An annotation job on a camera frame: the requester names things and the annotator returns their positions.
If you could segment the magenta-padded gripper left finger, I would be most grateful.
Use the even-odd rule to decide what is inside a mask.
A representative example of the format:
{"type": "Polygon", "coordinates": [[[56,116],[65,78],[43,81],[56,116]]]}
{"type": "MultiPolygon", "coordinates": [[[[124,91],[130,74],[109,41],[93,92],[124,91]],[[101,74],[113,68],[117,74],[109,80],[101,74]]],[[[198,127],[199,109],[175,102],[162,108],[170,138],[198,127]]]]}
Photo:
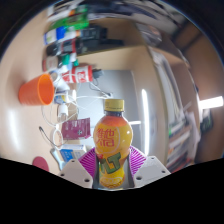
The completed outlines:
{"type": "Polygon", "coordinates": [[[79,159],[71,159],[58,176],[83,188],[92,189],[97,173],[98,160],[92,148],[79,159]]]}

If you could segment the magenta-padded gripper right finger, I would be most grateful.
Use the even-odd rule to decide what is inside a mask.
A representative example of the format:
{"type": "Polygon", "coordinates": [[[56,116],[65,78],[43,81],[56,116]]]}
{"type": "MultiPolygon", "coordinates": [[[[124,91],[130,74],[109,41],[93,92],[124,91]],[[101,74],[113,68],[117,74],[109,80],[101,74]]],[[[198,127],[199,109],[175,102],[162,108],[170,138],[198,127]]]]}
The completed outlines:
{"type": "Polygon", "coordinates": [[[128,163],[135,188],[146,186],[170,174],[156,156],[146,156],[133,146],[130,147],[128,163]]]}

